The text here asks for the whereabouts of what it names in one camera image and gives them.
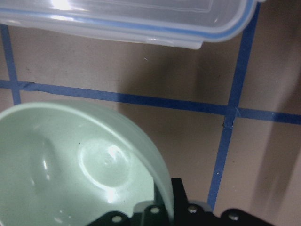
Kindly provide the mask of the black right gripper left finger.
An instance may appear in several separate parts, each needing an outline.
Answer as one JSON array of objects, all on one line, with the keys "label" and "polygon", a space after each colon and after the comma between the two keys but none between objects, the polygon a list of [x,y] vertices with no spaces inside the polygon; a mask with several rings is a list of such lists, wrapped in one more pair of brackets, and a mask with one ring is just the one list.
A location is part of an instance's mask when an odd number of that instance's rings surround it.
[{"label": "black right gripper left finger", "polygon": [[170,226],[171,222],[165,207],[165,202],[156,184],[154,184],[154,209],[155,225]]}]

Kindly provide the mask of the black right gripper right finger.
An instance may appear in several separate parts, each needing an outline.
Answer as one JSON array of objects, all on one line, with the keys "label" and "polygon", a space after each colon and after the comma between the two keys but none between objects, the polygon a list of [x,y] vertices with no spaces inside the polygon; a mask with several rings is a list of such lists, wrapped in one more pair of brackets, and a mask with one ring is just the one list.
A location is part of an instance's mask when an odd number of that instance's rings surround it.
[{"label": "black right gripper right finger", "polygon": [[183,226],[187,222],[188,198],[180,178],[171,178],[174,194],[174,226]]}]

